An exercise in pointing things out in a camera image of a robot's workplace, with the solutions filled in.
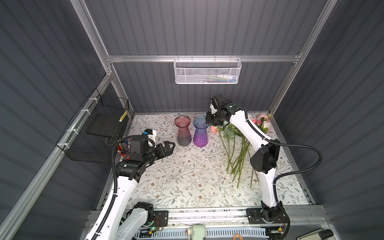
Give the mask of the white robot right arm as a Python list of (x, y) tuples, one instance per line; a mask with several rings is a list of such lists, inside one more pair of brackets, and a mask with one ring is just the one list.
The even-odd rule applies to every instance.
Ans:
[(206, 122), (212, 126), (234, 125), (255, 150), (250, 158), (252, 168), (258, 173), (262, 188), (261, 215), (266, 223), (273, 223), (284, 214), (283, 204), (277, 197), (274, 183), (280, 146), (260, 130), (248, 117), (247, 111), (235, 102), (211, 98), (211, 110)]

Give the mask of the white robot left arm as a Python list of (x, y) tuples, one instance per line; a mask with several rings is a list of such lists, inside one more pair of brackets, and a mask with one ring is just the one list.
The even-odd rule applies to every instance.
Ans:
[(122, 217), (143, 173), (155, 161), (171, 156), (176, 145), (169, 141), (156, 144), (155, 131), (147, 131), (116, 142), (113, 159), (125, 141), (129, 142), (129, 150), (121, 162), (112, 163), (113, 184), (98, 219), (85, 237), (87, 240), (132, 240), (141, 227), (149, 227), (154, 221), (153, 205), (143, 202), (137, 203), (124, 221)]

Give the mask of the pink peony flower stem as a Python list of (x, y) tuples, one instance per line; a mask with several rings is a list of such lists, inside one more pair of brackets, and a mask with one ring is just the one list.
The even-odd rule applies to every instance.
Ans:
[(218, 133), (218, 127), (211, 126), (211, 132), (214, 134)]

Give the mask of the purple blue glass vase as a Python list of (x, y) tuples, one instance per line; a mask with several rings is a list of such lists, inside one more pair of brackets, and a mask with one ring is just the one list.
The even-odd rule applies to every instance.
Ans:
[(195, 133), (193, 137), (194, 144), (199, 148), (203, 148), (209, 142), (209, 137), (208, 137), (209, 125), (206, 123), (206, 117), (204, 116), (197, 117), (196, 119), (194, 119), (193, 125), (195, 127)]

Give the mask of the pink coral rose stem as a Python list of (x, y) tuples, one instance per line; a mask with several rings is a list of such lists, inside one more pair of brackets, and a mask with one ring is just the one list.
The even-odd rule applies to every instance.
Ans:
[(237, 182), (237, 187), (239, 187), (251, 143), (232, 124), (218, 127), (218, 132), (227, 157), (226, 171), (232, 176), (232, 181)]

